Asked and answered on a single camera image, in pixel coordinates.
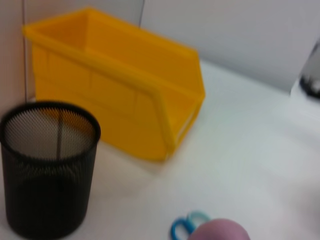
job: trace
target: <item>white desk surface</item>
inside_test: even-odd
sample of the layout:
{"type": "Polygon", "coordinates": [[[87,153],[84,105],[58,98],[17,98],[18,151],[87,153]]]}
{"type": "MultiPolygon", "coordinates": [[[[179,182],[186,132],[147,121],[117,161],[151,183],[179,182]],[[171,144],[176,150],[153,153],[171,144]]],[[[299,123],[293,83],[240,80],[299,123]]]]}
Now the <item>white desk surface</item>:
{"type": "MultiPolygon", "coordinates": [[[[320,121],[289,94],[201,66],[206,99],[176,154],[159,165],[99,143],[87,215],[67,240],[166,240],[190,210],[235,220],[252,240],[320,239],[320,121]]],[[[20,239],[0,181],[0,238],[20,239]]]]}

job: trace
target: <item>pen holder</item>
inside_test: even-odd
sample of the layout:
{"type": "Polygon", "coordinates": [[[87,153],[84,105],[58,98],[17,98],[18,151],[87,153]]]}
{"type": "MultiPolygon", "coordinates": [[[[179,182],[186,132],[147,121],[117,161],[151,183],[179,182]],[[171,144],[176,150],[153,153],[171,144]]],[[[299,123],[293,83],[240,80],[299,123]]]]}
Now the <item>pen holder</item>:
{"type": "Polygon", "coordinates": [[[0,124],[6,217],[30,239],[74,231],[87,212],[100,126],[85,110],[37,102],[0,124]]]}

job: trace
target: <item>storage bin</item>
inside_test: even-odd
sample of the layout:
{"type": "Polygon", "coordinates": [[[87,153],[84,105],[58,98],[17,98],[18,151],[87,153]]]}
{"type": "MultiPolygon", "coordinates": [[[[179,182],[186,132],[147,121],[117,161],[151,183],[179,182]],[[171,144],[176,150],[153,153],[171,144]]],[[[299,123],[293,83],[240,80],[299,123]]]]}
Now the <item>storage bin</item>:
{"type": "Polygon", "coordinates": [[[195,50],[86,8],[24,27],[37,100],[89,110],[101,139],[163,161],[195,121],[205,90],[195,50]]]}

